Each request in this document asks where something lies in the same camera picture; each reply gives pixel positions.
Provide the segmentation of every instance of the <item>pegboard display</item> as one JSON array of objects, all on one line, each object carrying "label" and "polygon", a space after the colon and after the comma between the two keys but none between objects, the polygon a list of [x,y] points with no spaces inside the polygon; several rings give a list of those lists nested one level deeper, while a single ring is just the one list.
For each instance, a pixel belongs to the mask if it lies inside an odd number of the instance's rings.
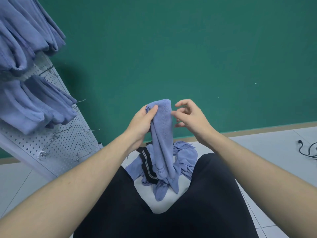
[{"label": "pegboard display", "polygon": [[[34,66],[19,79],[41,75],[69,94],[50,59],[39,53]],[[0,74],[0,81],[11,80],[9,73]],[[60,176],[96,153],[100,146],[76,104],[78,116],[66,125],[55,125],[24,135],[0,120],[0,147],[21,162],[31,166],[49,180]]]}]

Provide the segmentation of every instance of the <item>power cord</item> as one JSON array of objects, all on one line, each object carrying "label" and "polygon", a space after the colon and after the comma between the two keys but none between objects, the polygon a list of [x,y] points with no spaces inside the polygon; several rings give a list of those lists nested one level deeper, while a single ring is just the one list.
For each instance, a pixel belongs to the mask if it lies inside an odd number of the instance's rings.
[{"label": "power cord", "polygon": [[303,144],[303,141],[298,140],[298,143],[301,144],[301,146],[300,146],[300,148],[299,148],[299,152],[300,152],[302,155],[305,155],[305,156],[308,156],[308,158],[317,160],[317,155],[310,155],[310,149],[312,148],[312,146],[313,146],[314,144],[317,144],[317,142],[316,142],[316,143],[313,143],[311,146],[309,146],[309,148],[308,148],[308,154],[307,154],[307,155],[304,154],[304,153],[302,153],[302,152],[300,151],[301,148],[303,148],[303,145],[304,145],[304,144]]}]

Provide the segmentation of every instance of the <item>green wall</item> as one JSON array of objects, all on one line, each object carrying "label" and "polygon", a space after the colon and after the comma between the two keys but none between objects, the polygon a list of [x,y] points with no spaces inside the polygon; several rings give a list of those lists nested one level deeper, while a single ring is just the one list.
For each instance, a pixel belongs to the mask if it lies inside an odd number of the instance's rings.
[{"label": "green wall", "polygon": [[67,36],[53,63],[103,144],[164,98],[191,98],[221,132],[317,120],[316,0],[39,1]]}]

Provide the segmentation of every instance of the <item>person's right hand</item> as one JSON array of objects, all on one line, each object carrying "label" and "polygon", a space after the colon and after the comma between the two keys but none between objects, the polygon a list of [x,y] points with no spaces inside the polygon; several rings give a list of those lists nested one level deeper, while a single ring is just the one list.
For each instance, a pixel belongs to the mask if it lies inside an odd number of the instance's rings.
[{"label": "person's right hand", "polygon": [[180,100],[175,104],[175,107],[184,106],[172,111],[172,115],[177,119],[175,127],[186,127],[195,135],[196,139],[206,145],[208,134],[215,132],[209,124],[204,113],[200,108],[190,99]]}]

